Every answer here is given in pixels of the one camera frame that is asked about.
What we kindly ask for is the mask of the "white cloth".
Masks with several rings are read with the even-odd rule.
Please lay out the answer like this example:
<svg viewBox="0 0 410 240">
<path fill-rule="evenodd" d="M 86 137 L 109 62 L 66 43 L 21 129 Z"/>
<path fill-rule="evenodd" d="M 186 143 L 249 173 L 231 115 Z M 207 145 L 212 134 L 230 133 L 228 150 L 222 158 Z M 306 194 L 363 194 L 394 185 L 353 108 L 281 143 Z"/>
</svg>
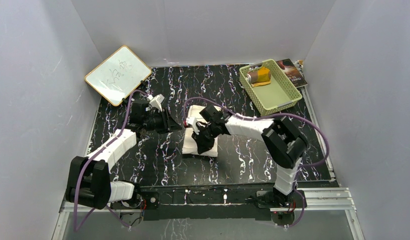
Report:
<svg viewBox="0 0 410 240">
<path fill-rule="evenodd" d="M 188 108 L 182 154 L 217 157 L 218 136 L 223 134 L 221 108 L 192 105 Z"/>
</svg>

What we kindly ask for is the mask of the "yellow brown bear towel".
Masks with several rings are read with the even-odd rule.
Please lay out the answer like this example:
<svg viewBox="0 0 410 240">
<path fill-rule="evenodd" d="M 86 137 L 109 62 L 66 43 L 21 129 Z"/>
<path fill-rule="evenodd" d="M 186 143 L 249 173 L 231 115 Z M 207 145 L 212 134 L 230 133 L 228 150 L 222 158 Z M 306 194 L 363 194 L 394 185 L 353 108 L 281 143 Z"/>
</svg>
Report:
<svg viewBox="0 0 410 240">
<path fill-rule="evenodd" d="M 271 71 L 267 67 L 261 67 L 254 71 L 250 71 L 245 75 L 247 82 L 251 87 L 260 87 L 271 83 Z"/>
</svg>

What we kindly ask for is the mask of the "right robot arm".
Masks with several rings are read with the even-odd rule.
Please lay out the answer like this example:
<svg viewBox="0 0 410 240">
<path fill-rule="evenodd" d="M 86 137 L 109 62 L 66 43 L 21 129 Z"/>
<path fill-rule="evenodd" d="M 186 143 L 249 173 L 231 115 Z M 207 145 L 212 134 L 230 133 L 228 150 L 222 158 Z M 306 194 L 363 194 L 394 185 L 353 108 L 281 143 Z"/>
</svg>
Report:
<svg viewBox="0 0 410 240">
<path fill-rule="evenodd" d="M 199 115 L 188 116 L 184 122 L 195 145 L 191 154 L 202 155 L 211 151 L 220 135 L 244 136 L 261 141 L 277 167 L 275 203 L 287 207 L 293 202 L 296 174 L 308 141 L 286 116 L 256 119 L 224 113 L 212 105 L 204 107 Z"/>
</svg>

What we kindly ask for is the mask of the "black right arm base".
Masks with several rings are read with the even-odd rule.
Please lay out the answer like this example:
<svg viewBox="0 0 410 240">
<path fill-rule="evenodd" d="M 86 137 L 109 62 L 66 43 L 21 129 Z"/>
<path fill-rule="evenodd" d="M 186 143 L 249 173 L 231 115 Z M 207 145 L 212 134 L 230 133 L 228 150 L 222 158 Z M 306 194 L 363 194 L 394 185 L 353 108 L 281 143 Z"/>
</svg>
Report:
<svg viewBox="0 0 410 240">
<path fill-rule="evenodd" d="M 300 222 L 307 202 L 305 193 L 294 188 L 287 195 L 273 188 L 272 191 L 260 190 L 251 196 L 254 205 L 260 209 L 270 209 L 271 220 L 275 226 L 289 228 Z"/>
</svg>

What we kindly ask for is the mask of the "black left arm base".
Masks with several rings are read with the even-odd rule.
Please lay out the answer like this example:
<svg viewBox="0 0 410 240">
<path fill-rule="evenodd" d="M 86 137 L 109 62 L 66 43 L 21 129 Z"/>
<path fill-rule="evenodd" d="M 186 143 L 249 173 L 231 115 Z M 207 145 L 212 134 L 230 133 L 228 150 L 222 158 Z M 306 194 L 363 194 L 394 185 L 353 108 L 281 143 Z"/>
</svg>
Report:
<svg viewBox="0 0 410 240">
<path fill-rule="evenodd" d="M 159 208 L 160 195 L 157 191 L 145 190 L 138 183 L 113 181 L 110 183 L 110 198 L 107 206 L 114 209 L 145 210 Z"/>
</svg>

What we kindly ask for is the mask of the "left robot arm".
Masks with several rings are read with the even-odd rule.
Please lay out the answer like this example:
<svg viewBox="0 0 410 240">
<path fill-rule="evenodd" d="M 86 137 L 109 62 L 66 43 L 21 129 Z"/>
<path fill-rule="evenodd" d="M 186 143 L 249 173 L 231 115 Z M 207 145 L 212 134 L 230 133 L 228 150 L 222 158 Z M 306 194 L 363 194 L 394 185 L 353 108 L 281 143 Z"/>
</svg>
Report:
<svg viewBox="0 0 410 240">
<path fill-rule="evenodd" d="M 87 156 L 76 156 L 70 163 L 65 200 L 74 204 L 103 209 L 119 202 L 126 208 L 138 208 L 145 201 L 139 184 L 130 181 L 111 181 L 110 173 L 116 163 L 147 132 L 168 134 L 182 129 L 167 108 L 165 97 L 148 95 L 135 100 L 128 109 L 122 127 Z"/>
</svg>

